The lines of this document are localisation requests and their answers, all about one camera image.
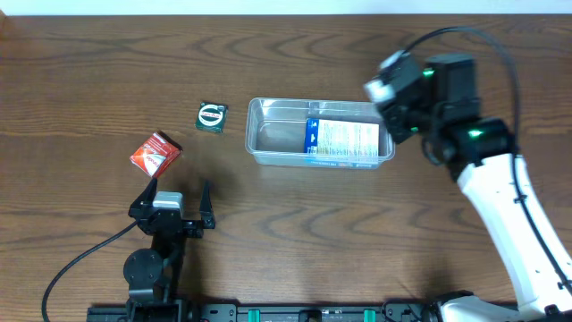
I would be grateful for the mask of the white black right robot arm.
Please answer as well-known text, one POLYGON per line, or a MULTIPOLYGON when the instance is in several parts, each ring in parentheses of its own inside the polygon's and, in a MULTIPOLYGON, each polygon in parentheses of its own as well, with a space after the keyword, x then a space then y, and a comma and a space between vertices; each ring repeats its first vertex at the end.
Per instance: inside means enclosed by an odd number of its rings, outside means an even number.
POLYGON ((366 91, 395 143, 419 135, 424 156, 448 169, 481 217, 517 300, 510 307, 453 292, 426 305, 421 319, 569 321, 571 257, 535 195, 515 133, 480 115, 474 59, 435 55, 420 66, 398 51, 366 91))

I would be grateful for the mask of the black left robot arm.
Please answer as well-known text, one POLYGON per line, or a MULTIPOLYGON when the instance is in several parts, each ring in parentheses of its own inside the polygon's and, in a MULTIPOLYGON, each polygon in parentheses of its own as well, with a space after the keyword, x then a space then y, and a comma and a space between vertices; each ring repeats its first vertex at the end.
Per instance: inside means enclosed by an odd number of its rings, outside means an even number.
POLYGON ((199 321, 200 309, 177 295, 188 239, 215 228, 210 184, 204 184, 200 218, 185 219, 183 195, 159 191, 157 179, 131 203, 128 215, 152 238, 151 246, 132 252, 123 265, 129 285, 128 321, 199 321))

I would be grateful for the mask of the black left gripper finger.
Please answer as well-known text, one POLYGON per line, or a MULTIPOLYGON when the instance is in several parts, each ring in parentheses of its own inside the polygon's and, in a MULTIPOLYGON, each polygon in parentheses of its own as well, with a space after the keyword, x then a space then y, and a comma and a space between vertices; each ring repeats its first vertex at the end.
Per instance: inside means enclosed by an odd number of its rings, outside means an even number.
POLYGON ((136 209, 150 208, 156 196, 157 179, 152 178, 147 187, 136 199, 136 209))
POLYGON ((201 216, 201 222, 203 224, 214 224, 215 223, 215 214, 212 206, 212 201, 210 198, 210 182, 205 181, 204 187, 202 190, 200 206, 199 206, 199 214, 201 216))

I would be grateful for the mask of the blue medicine packet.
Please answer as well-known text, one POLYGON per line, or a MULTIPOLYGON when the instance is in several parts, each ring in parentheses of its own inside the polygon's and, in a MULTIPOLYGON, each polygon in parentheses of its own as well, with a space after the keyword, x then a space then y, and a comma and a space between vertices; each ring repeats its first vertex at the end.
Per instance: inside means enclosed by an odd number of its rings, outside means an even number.
POLYGON ((380 125, 326 119, 307 119, 307 154, 334 157, 377 157, 380 125))

